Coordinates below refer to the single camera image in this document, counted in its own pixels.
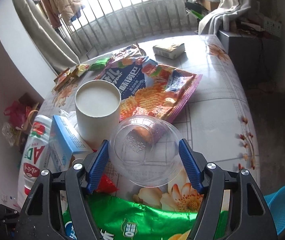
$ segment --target green snack packet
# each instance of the green snack packet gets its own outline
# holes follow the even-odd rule
[[[89,71],[95,71],[95,70],[102,70],[102,69],[104,69],[104,67],[106,66],[106,64],[109,61],[109,59],[110,58],[106,57],[106,58],[102,58],[102,59],[96,60],[96,62],[93,63],[89,67]]]
[[[89,195],[87,201],[104,240],[186,240],[197,216],[163,211],[102,193]],[[215,239],[224,235],[227,217],[228,212],[222,211]],[[77,239],[69,209],[63,214],[63,221],[66,235]]]

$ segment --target clear plastic lid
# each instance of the clear plastic lid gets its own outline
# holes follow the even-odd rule
[[[183,164],[182,139],[170,123],[148,115],[123,120],[109,140],[109,157],[124,177],[143,187],[159,187],[174,179]]]

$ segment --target power strip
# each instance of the power strip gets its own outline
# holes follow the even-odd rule
[[[264,29],[265,32],[268,32],[277,37],[281,36],[281,23],[276,22],[268,17],[264,17]]]

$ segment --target blue plastic basket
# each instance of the blue plastic basket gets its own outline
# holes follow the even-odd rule
[[[285,229],[285,186],[277,192],[264,196],[272,214],[277,234]]]

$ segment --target white liquid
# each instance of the white liquid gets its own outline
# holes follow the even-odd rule
[[[76,95],[76,104],[80,111],[93,117],[102,117],[114,112],[119,105],[118,91],[104,82],[90,82]]]

